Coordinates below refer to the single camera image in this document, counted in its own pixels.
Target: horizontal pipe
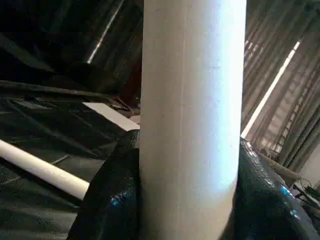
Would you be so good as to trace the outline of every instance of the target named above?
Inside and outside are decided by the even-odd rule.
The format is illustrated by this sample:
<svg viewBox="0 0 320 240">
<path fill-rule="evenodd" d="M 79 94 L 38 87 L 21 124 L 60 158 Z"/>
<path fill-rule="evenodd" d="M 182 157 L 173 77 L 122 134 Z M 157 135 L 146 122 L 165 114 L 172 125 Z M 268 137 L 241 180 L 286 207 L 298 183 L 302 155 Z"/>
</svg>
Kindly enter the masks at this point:
<svg viewBox="0 0 320 240">
<path fill-rule="evenodd" d="M 84 199 L 88 190 L 88 182 L 3 140 L 0 157 L 79 200 Z"/>
</svg>

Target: white pvc pipe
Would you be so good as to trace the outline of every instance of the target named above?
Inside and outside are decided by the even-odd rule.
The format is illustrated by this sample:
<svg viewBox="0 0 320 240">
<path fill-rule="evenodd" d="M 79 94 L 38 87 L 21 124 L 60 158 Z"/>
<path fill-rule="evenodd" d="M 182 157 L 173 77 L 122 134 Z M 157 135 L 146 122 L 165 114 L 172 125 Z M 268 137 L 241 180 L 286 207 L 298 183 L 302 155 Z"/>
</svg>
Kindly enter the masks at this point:
<svg viewBox="0 0 320 240">
<path fill-rule="evenodd" d="M 0 157 L 77 199 L 83 200 L 88 190 L 88 182 L 2 140 Z"/>
<path fill-rule="evenodd" d="M 217 240 L 233 208 L 246 0 L 146 0 L 142 239 Z"/>
</svg>

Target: cable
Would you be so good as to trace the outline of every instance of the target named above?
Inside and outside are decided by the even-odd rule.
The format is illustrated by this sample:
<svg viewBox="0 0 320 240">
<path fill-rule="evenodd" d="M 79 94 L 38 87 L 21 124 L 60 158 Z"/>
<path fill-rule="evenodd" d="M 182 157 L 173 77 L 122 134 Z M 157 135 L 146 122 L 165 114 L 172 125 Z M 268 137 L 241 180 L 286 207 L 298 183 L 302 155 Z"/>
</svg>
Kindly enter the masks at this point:
<svg viewBox="0 0 320 240">
<path fill-rule="evenodd" d="M 304 178 L 304 177 L 300 177 L 300 184 L 301 184 L 301 187 L 303 188 L 303 190 L 306 190 L 306 187 L 302 184 L 302 180 L 307 181 L 307 182 L 309 183 L 309 186 L 308 186 L 308 187 L 312 188 L 312 184 L 311 184 L 311 182 L 310 182 L 308 179 L 306 179 L 306 178 Z"/>
</svg>

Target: wall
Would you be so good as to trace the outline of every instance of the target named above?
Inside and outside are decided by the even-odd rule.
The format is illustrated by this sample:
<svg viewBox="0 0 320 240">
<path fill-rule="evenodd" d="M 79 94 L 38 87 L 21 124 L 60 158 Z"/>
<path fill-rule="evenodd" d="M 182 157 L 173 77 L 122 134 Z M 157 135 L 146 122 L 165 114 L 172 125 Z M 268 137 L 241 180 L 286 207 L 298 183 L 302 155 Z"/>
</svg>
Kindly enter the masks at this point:
<svg viewBox="0 0 320 240">
<path fill-rule="evenodd" d="M 320 144 L 314 149 L 300 174 L 311 182 L 313 188 L 318 187 L 320 184 Z"/>
</svg>

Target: dark floor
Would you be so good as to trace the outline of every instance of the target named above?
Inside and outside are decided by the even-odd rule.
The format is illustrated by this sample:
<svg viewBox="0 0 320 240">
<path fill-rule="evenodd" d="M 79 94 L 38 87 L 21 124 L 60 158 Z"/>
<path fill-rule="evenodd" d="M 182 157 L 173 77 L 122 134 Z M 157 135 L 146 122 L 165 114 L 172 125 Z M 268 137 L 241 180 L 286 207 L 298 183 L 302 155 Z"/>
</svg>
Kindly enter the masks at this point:
<svg viewBox="0 0 320 240">
<path fill-rule="evenodd" d="M 81 103 L 0 100 L 0 139 L 90 181 L 124 131 Z M 0 159 L 0 240 L 64 240 L 79 202 Z"/>
</svg>

